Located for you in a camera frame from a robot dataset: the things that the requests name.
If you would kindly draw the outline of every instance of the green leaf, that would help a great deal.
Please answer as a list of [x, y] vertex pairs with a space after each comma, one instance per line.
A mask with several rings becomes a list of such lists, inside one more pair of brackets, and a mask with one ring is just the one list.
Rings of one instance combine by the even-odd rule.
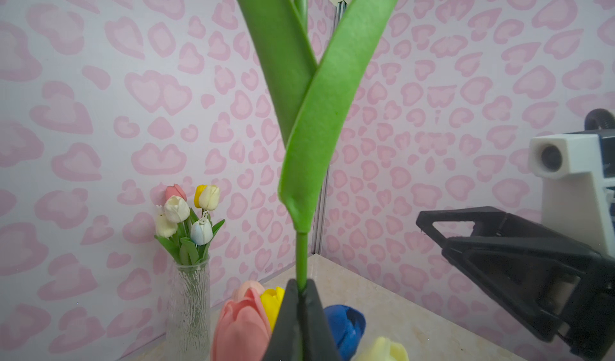
[[157, 235], [156, 239], [168, 251], [168, 253], [171, 255], [171, 257], [173, 257], [175, 262], [177, 262], [178, 264], [181, 264], [180, 248], [177, 245], [175, 245], [175, 243], [173, 241], [169, 240], [168, 238], [161, 237], [161, 236]]
[[194, 244], [194, 242], [190, 241], [190, 238], [182, 238], [181, 247], [186, 247], [188, 255], [190, 256], [191, 263], [196, 264], [196, 261], [199, 260], [199, 252], [198, 250], [196, 250], [196, 245]]
[[173, 239], [173, 243], [175, 244], [175, 246], [180, 247], [180, 235], [177, 233], [177, 231], [175, 231], [175, 233], [173, 233], [173, 235], [171, 235], [171, 238]]
[[291, 0], [237, 2], [257, 50], [286, 145], [316, 72], [312, 46]]
[[213, 225], [213, 227], [211, 228], [211, 233], [213, 234], [213, 236], [216, 236], [216, 233], [218, 233], [218, 230], [220, 227], [222, 227], [222, 225], [224, 225], [225, 223], [225, 219], [223, 219], [222, 221], [218, 222], [217, 224]]
[[[278, 190], [297, 232], [310, 230], [342, 125], [396, 3], [352, 0], [306, 92], [288, 139]], [[299, 41], [289, 37], [285, 42]], [[259, 53], [261, 63], [267, 57]], [[288, 63], [294, 65], [295, 61], [289, 59]]]
[[188, 254], [188, 247], [186, 245], [182, 245], [180, 248], [180, 259], [182, 265], [192, 265], [190, 262], [190, 254]]
[[194, 212], [194, 210], [192, 210], [192, 208], [190, 208], [190, 218], [189, 218], [191, 223], [195, 223], [196, 221], [199, 220], [199, 218], [197, 217], [196, 213]]
[[177, 224], [177, 236], [179, 237], [179, 239], [190, 236], [190, 233], [186, 235], [186, 226], [184, 225], [183, 222], [180, 222], [179, 224]]

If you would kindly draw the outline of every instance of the blue tulip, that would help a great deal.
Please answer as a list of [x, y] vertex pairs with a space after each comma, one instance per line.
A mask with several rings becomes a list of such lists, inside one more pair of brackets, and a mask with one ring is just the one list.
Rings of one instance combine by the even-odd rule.
[[327, 306], [324, 311], [340, 356], [350, 361], [365, 333], [365, 316], [345, 305]]

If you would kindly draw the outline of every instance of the robotic arm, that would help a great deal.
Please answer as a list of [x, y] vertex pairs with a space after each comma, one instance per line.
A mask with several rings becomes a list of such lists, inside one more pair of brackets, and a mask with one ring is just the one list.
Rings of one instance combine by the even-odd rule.
[[[601, 360], [615, 340], [615, 119], [590, 112], [583, 132], [532, 138], [542, 223], [481, 207], [422, 211], [416, 224], [442, 255], [542, 341]], [[470, 237], [433, 223], [473, 221]]]

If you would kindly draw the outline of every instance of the cream tulip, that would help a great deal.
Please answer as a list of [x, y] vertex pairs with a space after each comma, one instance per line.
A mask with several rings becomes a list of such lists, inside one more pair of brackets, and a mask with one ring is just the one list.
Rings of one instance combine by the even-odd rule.
[[183, 198], [172, 196], [164, 204], [164, 214], [169, 221], [180, 223], [190, 216], [190, 208]]
[[199, 206], [205, 210], [216, 210], [220, 201], [220, 188], [216, 185], [209, 185], [203, 189], [199, 196]]
[[193, 223], [190, 228], [190, 239], [195, 245], [205, 245], [211, 241], [213, 233], [211, 232], [211, 222], [207, 217], [202, 218]]
[[404, 345], [378, 337], [372, 347], [363, 351], [356, 361], [408, 361], [408, 353]]
[[156, 235], [169, 238], [177, 231], [177, 224], [167, 219], [162, 209], [162, 206], [158, 206], [158, 213], [156, 214]]

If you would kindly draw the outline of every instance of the pink tulip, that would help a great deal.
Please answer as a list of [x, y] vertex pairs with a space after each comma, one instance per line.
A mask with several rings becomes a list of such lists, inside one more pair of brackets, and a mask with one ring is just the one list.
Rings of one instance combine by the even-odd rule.
[[240, 302], [240, 300], [243, 299], [243, 296], [245, 296], [245, 292], [248, 291], [249, 288], [256, 289], [258, 295], [265, 293], [265, 288], [260, 284], [260, 282], [247, 280], [246, 282], [243, 282], [239, 288], [233, 291], [231, 299], [236, 303]]
[[184, 190], [181, 188], [181, 186], [176, 183], [173, 184], [173, 186], [167, 186], [167, 190], [164, 192], [164, 200], [166, 201], [173, 196], [178, 196], [183, 198], [184, 201], [188, 201], [186, 193], [184, 193]]
[[271, 339], [271, 327], [256, 289], [227, 301], [213, 334], [211, 361], [261, 361]]

